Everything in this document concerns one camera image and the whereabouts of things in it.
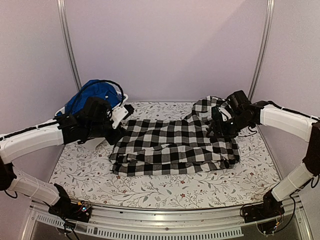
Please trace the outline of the black white checkered shirt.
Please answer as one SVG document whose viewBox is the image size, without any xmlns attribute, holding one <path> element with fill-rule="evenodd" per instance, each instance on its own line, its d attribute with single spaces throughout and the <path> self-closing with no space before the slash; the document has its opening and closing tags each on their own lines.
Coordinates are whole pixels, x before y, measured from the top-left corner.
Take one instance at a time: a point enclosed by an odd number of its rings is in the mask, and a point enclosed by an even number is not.
<svg viewBox="0 0 320 240">
<path fill-rule="evenodd" d="M 226 100 L 208 96 L 193 104 L 179 120 L 130 119 L 126 135 L 109 155 L 111 172 L 118 176 L 179 175 L 231 169 L 240 162 L 234 138 L 207 137 L 211 108 L 230 117 Z"/>
</svg>

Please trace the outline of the green plaid pleated skirt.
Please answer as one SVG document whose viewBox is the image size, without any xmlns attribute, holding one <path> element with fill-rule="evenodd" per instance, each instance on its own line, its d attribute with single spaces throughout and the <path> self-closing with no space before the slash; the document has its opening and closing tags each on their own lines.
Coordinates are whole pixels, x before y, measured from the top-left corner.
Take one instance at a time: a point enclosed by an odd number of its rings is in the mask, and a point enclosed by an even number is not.
<svg viewBox="0 0 320 240">
<path fill-rule="evenodd" d="M 222 114 L 217 106 L 211 108 L 211 118 L 214 121 L 220 121 L 222 119 Z"/>
</svg>

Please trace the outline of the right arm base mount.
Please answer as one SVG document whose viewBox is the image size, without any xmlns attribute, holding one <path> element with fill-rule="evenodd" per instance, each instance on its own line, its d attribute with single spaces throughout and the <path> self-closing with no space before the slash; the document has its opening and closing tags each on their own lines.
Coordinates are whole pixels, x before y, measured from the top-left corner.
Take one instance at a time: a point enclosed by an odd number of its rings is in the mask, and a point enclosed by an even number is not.
<svg viewBox="0 0 320 240">
<path fill-rule="evenodd" d="M 273 235 L 284 221 L 284 207 L 282 203 L 276 203 L 275 208 L 271 208 L 269 203 L 244 204 L 239 215 L 245 223 L 256 223 L 256 227 L 263 235 Z"/>
</svg>

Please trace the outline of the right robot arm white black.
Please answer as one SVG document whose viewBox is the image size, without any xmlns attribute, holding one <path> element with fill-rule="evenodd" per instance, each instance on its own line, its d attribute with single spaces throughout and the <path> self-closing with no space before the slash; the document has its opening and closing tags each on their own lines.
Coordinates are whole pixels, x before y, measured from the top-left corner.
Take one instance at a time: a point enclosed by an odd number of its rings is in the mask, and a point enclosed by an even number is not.
<svg viewBox="0 0 320 240">
<path fill-rule="evenodd" d="M 224 120 L 218 107 L 211 110 L 213 123 L 209 130 L 215 137 L 233 138 L 246 127 L 263 125 L 282 130 L 308 143 L 302 163 L 264 195 L 258 213 L 262 218 L 269 218 L 285 198 L 319 176 L 320 120 L 315 116 L 281 107 L 273 101 L 252 103 L 242 90 L 229 95 L 226 103 L 231 109 L 231 117 L 227 120 Z"/>
</svg>

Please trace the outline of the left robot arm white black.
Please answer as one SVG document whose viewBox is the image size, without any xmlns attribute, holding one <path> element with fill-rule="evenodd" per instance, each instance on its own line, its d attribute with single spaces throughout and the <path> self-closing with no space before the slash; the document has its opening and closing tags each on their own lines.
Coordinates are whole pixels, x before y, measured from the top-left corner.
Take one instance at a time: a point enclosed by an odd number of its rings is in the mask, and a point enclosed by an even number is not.
<svg viewBox="0 0 320 240">
<path fill-rule="evenodd" d="M 52 146 L 77 142 L 97 145 L 97 139 L 115 144 L 123 137 L 121 121 L 134 111 L 130 104 L 120 102 L 111 107 L 108 101 L 90 97 L 81 110 L 65 111 L 40 125 L 0 136 L 0 189 L 13 191 L 45 202 L 63 216 L 74 213 L 74 205 L 64 188 L 35 178 L 13 165 L 13 161 L 27 154 Z"/>
</svg>

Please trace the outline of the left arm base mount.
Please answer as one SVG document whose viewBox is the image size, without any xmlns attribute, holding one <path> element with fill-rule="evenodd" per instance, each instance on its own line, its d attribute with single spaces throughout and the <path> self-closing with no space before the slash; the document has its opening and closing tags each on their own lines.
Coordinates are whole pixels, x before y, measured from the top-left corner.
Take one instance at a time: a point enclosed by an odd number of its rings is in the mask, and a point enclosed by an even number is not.
<svg viewBox="0 0 320 240">
<path fill-rule="evenodd" d="M 88 223 L 92 215 L 92 205 L 84 200 L 74 203 L 68 198 L 61 197 L 57 203 L 49 207 L 48 212 L 63 220 Z"/>
</svg>

